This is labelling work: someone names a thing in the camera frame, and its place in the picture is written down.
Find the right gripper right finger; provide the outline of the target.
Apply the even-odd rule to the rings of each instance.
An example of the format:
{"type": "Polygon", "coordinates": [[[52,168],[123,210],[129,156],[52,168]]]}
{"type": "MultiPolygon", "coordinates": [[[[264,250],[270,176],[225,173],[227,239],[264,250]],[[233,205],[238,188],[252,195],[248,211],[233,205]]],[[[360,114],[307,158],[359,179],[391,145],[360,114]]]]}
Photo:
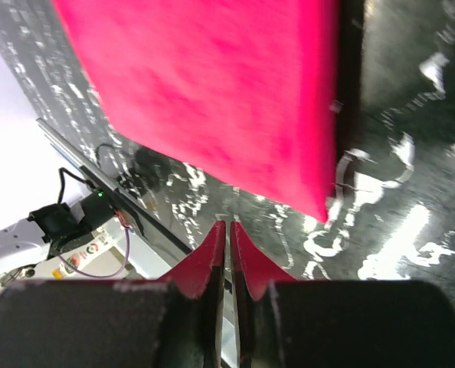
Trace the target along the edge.
{"type": "Polygon", "coordinates": [[[231,278],[240,367],[298,367],[296,280],[266,256],[241,223],[230,229],[231,278]]]}

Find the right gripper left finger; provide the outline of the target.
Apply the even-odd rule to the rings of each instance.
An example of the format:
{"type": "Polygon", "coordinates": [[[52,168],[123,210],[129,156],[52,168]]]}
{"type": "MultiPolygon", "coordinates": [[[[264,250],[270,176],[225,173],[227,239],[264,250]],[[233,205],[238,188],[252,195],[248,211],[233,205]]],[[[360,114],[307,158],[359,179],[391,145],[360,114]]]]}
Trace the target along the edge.
{"type": "Polygon", "coordinates": [[[219,367],[226,223],[159,279],[155,367],[219,367]]]}

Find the black marble pattern mat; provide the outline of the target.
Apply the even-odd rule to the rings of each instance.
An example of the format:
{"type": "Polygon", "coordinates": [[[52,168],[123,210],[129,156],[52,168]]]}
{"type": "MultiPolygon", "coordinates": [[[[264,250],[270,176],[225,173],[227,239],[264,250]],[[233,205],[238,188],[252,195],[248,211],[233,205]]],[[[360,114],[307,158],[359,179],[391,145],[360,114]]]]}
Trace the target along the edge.
{"type": "Polygon", "coordinates": [[[48,1],[0,1],[0,52],[37,114],[135,209],[159,250],[188,248],[215,220],[237,220],[254,242],[305,278],[455,280],[455,1],[368,1],[358,116],[326,224],[223,183],[118,134],[48,1]]]}

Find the pink t shirt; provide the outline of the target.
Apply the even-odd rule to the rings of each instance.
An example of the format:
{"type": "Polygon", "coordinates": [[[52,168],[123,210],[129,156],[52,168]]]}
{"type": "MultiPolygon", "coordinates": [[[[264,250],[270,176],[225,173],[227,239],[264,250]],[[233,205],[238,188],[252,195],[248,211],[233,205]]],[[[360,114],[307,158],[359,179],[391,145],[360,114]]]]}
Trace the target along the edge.
{"type": "Polygon", "coordinates": [[[56,1],[124,137],[320,222],[335,181],[336,1],[56,1]]]}

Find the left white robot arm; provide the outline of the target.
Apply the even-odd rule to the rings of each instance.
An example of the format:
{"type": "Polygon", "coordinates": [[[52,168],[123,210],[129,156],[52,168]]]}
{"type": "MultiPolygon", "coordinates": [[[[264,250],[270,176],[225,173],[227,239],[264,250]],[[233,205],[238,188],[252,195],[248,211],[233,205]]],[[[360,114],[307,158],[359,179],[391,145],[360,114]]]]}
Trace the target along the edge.
{"type": "Polygon", "coordinates": [[[94,239],[97,229],[115,216],[103,191],[73,205],[54,203],[0,230],[0,275],[62,255],[94,239]]]}

